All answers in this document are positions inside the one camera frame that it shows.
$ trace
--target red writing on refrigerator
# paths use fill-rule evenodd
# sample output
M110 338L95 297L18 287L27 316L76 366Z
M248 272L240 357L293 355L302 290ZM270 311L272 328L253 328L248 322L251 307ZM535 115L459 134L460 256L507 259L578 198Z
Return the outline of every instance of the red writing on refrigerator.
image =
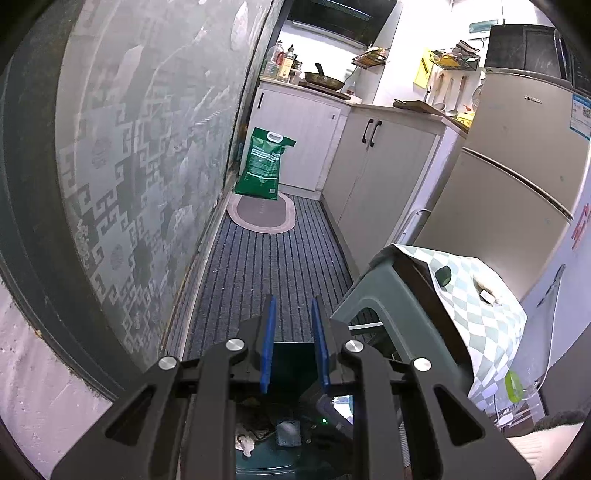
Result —
M571 237L573 242L572 249L576 249L579 246L579 242L583 238L583 234L585 232L585 228L587 227L587 221L589 220L589 212L590 212L589 204L585 205L583 211L581 212L581 217L579 218L579 223L574 229L573 236Z

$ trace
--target green rice bag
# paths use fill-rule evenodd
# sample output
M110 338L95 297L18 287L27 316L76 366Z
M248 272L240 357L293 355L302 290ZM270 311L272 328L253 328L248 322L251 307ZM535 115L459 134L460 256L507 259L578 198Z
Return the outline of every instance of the green rice bag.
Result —
M270 200L277 200L279 187L279 164L286 147L293 147L295 140L255 128L246 166L234 192Z

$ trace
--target gray striped floor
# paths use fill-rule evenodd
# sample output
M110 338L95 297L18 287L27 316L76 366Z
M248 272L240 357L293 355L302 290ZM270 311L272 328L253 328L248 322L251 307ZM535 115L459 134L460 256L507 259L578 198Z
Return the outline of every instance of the gray striped floor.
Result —
M321 294L329 314L352 284L320 202L290 197L295 228L269 235L246 230L226 214L193 312L189 358L231 338L241 320L258 315L265 295L278 302L275 341L311 342L310 302ZM352 323L369 323L361 313Z

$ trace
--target checkered tablecloth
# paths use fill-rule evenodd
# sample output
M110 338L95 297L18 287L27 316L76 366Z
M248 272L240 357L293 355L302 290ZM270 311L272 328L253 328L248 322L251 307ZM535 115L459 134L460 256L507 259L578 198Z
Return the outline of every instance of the checkered tablecloth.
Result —
M437 295L472 359L475 380L468 397L477 406L485 405L496 391L493 385L506 376L515 358L527 315L499 275L481 260L408 245L396 247L428 265ZM445 265L452 279L440 287L435 272ZM479 297L475 277L495 285L497 302L489 304Z

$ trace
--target triangular cutout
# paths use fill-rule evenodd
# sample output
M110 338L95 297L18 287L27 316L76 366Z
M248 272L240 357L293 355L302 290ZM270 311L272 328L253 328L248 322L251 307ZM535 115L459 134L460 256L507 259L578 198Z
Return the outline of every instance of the triangular cutout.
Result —
M472 416L443 387L435 387L435 396L443 413L447 431L456 446L462 446L484 437L484 430Z
M136 445L142 432L154 387L147 387L107 429L107 438L125 445Z

